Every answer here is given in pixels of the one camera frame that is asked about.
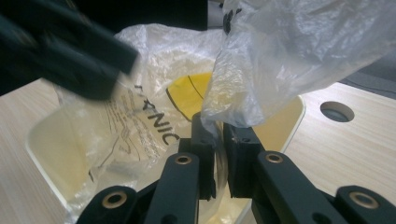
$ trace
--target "screw hole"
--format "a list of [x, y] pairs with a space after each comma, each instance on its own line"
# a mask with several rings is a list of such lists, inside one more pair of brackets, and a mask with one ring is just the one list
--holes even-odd
[[175, 162], [180, 165], [189, 164], [192, 159], [188, 156], [179, 156], [175, 159]]
[[273, 153], [267, 154], [265, 156], [265, 159], [270, 162], [273, 162], [273, 163], [281, 163], [283, 161], [283, 158], [281, 156], [273, 154]]
[[376, 201], [375, 198], [362, 192], [358, 192], [358, 191], [350, 192], [349, 198], [354, 203], [368, 209], [376, 209], [379, 207], [379, 203]]
[[108, 209], [120, 207], [126, 202], [127, 196], [124, 191], [115, 191], [107, 194], [102, 200], [102, 206]]

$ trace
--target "plastic bag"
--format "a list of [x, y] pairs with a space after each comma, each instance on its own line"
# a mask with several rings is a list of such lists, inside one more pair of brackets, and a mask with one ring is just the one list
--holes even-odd
[[229, 0], [203, 117], [248, 127], [396, 47], [389, 0]]
[[[136, 191], [157, 180], [178, 139], [191, 137], [191, 122], [166, 89], [176, 79], [213, 70], [222, 31], [197, 32], [159, 24], [124, 29], [117, 38], [139, 51], [132, 78], [120, 80], [111, 100], [93, 103], [58, 91], [78, 146], [85, 151], [86, 181], [67, 202], [66, 223], [75, 223], [95, 193], [114, 185]], [[216, 152], [217, 198], [199, 203], [200, 222], [216, 213], [224, 191], [224, 151]]]

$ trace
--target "wooden table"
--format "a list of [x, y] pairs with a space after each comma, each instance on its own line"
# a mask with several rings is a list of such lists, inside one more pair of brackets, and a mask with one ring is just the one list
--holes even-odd
[[[343, 84], [303, 98], [305, 116], [286, 154], [319, 189], [359, 185], [396, 204], [396, 101]], [[348, 105], [355, 118], [327, 119], [320, 112], [327, 101]], [[24, 148], [29, 130], [58, 106], [43, 80], [0, 97], [0, 223], [64, 222], [64, 208]]]

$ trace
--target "table hole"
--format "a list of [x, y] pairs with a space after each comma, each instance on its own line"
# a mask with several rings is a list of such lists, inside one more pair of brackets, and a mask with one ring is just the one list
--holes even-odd
[[323, 103], [320, 111], [326, 118], [338, 122], [350, 122], [355, 118], [355, 113], [349, 106], [334, 101]]

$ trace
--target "round hole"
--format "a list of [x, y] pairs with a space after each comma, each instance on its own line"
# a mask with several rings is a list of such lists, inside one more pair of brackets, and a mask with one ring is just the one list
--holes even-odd
[[350, 192], [349, 197], [354, 203], [368, 209], [376, 209], [379, 206], [379, 203], [376, 201], [376, 199], [362, 192]]
[[176, 224], [177, 223], [177, 217], [174, 215], [166, 215], [161, 219], [162, 224]]
[[191, 162], [191, 158], [188, 156], [179, 156], [175, 159], [175, 162], [180, 165], [185, 165]]
[[107, 194], [102, 200], [102, 206], [108, 209], [120, 207], [126, 202], [127, 196], [124, 191], [115, 191]]
[[273, 163], [281, 163], [283, 161], [283, 158], [276, 154], [267, 154], [265, 159]]
[[325, 102], [320, 106], [320, 111], [326, 118], [338, 122], [349, 122], [355, 118], [351, 108], [338, 102]]
[[314, 219], [314, 221], [318, 224], [331, 224], [332, 223], [328, 217], [324, 216], [321, 213], [314, 213], [314, 215], [312, 215], [312, 219]]

